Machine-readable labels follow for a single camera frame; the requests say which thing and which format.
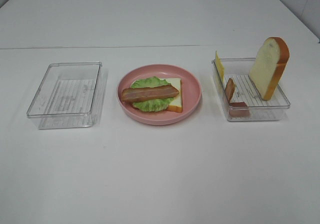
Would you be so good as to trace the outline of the clear plastic container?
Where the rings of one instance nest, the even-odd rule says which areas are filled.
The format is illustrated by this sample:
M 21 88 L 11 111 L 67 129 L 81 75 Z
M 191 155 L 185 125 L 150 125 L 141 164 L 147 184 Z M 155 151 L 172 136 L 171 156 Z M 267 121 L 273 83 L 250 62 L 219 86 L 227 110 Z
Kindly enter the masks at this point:
M 275 88 L 270 100 L 263 100 L 249 78 L 249 71 L 255 62 L 254 57 L 222 58 L 224 66 L 224 92 L 220 93 L 215 82 L 216 67 L 212 60 L 213 80 L 220 98 L 226 119 L 230 122 L 278 121 L 283 118 L 291 103 L 280 86 Z M 229 79 L 235 84 L 231 100 L 226 94 Z
M 50 64 L 26 112 L 27 118 L 40 130 L 97 124 L 107 76 L 101 62 Z

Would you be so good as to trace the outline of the bread slice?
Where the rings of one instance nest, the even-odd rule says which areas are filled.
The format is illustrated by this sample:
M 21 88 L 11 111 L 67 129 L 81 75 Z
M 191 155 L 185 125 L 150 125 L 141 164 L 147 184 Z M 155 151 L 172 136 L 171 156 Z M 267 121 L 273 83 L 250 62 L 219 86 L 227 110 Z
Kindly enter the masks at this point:
M 249 78 L 263 100 L 272 98 L 289 57 L 289 48 L 280 37 L 267 38 L 259 48 Z
M 182 80 L 180 78 L 166 78 L 165 80 L 179 91 L 179 94 L 173 98 L 166 110 L 181 113 L 183 111 Z

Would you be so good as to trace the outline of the left clear plastic container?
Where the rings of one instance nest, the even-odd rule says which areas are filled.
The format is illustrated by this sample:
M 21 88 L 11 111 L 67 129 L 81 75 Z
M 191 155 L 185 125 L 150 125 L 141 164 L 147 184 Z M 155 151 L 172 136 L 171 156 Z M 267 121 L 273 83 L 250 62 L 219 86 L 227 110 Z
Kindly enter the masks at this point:
M 97 124 L 107 76 L 101 62 L 50 64 L 26 112 L 27 118 L 40 130 Z

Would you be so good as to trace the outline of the pink round plate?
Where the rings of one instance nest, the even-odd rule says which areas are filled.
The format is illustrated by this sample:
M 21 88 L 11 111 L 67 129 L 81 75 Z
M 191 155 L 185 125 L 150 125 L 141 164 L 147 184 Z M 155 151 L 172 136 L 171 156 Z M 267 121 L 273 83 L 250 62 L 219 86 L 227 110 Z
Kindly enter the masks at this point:
M 129 117 L 140 123 L 162 126 L 182 121 L 195 111 L 202 98 L 200 82 L 191 72 L 175 65 L 151 64 L 138 67 L 128 72 L 118 84 L 117 98 L 120 99 L 122 90 L 129 88 L 134 81 L 153 76 L 160 79 L 181 79 L 182 112 L 167 110 L 160 112 L 143 112 L 132 107 L 129 103 L 120 102 L 121 108 Z

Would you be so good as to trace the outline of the right clear plastic container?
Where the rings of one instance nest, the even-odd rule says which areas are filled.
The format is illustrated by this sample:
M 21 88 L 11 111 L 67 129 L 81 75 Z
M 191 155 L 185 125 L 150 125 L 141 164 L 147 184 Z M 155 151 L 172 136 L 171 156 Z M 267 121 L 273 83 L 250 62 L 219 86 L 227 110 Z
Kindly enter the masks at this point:
M 291 103 L 280 86 L 275 88 L 270 100 L 263 100 L 249 78 L 249 71 L 255 62 L 254 57 L 222 58 L 224 66 L 224 92 L 220 93 L 215 82 L 216 67 L 212 60 L 213 80 L 220 98 L 226 119 L 230 122 L 278 121 L 283 118 Z M 229 79 L 235 84 L 231 100 L 226 94 Z

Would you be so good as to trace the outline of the yellow cheese slice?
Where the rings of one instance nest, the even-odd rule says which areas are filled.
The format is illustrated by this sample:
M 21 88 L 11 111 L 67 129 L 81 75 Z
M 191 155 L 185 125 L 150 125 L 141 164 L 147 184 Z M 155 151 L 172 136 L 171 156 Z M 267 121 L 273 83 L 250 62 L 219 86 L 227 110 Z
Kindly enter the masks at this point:
M 214 63 L 215 63 L 215 84 L 217 85 L 217 89 L 220 93 L 224 92 L 224 66 L 222 65 L 222 62 L 218 56 L 218 52 L 215 51 L 215 59 L 214 59 Z

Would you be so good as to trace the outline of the green lettuce leaf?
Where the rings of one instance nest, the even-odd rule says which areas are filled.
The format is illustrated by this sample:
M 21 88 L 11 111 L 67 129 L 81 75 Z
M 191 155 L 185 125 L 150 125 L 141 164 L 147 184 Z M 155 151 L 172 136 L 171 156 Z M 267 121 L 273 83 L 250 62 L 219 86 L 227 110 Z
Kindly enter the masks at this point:
M 136 80 L 130 87 L 131 88 L 154 88 L 160 86 L 166 86 L 170 83 L 166 79 L 159 79 L 156 76 L 148 77 L 145 79 Z M 139 109 L 142 112 L 160 112 L 169 106 L 169 104 L 174 100 L 173 97 L 164 99 L 150 99 L 146 101 L 133 102 L 132 106 Z

